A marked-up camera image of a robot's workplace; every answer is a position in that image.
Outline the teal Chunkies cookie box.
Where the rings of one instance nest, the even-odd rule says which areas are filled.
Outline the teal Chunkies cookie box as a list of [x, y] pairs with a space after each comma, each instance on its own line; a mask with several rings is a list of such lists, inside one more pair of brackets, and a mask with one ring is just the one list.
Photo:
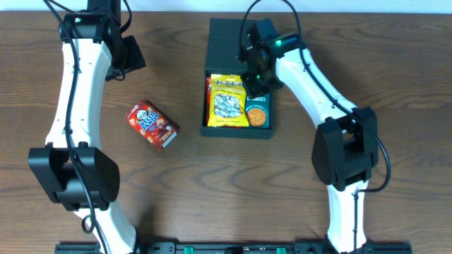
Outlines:
[[245, 113], [249, 125], [253, 128], [269, 128], [270, 95], [260, 97], [246, 97]]

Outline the yellow Hacks candy bag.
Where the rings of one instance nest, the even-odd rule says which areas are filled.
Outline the yellow Hacks candy bag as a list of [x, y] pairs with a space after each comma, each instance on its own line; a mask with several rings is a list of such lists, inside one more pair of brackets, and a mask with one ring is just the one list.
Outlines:
[[245, 113], [246, 90], [239, 75], [210, 76], [208, 127], [249, 127]]

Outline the red Hacks candy bag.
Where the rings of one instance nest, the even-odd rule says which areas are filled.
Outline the red Hacks candy bag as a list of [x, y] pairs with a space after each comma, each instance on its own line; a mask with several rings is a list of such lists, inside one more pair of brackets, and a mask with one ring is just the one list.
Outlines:
[[208, 124], [209, 116], [210, 116], [210, 93], [211, 93], [211, 77], [208, 76], [206, 78], [206, 124]]

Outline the dark green box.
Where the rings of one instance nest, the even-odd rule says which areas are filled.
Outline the dark green box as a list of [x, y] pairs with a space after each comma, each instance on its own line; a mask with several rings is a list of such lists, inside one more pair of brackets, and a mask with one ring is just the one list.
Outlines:
[[[206, 51], [204, 76], [212, 74], [240, 75], [247, 71], [244, 63], [237, 60], [239, 53], [239, 29], [241, 19], [211, 18]], [[264, 127], [209, 127], [208, 123], [208, 96], [203, 98], [203, 115], [200, 132], [202, 136], [216, 138], [250, 138], [270, 139], [273, 136], [273, 94], [265, 95], [269, 104], [268, 115]]]

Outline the red Hello Panda box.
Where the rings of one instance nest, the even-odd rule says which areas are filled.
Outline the red Hello Panda box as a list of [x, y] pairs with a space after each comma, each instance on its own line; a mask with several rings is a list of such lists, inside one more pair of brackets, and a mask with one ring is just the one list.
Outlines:
[[179, 126], [149, 100], [135, 104], [125, 120], [158, 150], [165, 149], [179, 133]]

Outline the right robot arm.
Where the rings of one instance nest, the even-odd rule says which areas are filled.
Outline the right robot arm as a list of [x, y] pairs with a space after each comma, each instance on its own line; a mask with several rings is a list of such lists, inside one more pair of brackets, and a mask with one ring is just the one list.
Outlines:
[[358, 253], [367, 242], [364, 194], [378, 163], [371, 135], [375, 113], [358, 109], [332, 86], [298, 35], [279, 35], [268, 18], [241, 31], [251, 43], [241, 46], [238, 56], [248, 68], [242, 74], [245, 90], [255, 98], [288, 87], [307, 111], [316, 128], [311, 161], [328, 191], [326, 237], [335, 252]]

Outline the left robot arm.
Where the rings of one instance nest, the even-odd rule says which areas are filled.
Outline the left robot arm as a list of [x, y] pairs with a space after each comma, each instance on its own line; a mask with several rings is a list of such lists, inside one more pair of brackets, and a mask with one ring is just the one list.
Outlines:
[[134, 226], [118, 201], [120, 173], [103, 151], [100, 113], [104, 85], [145, 66], [129, 22], [126, 1], [89, 1], [58, 17], [64, 70], [59, 101], [44, 146], [29, 151], [28, 165], [48, 198], [81, 219], [92, 245], [59, 245], [62, 253], [138, 253]]

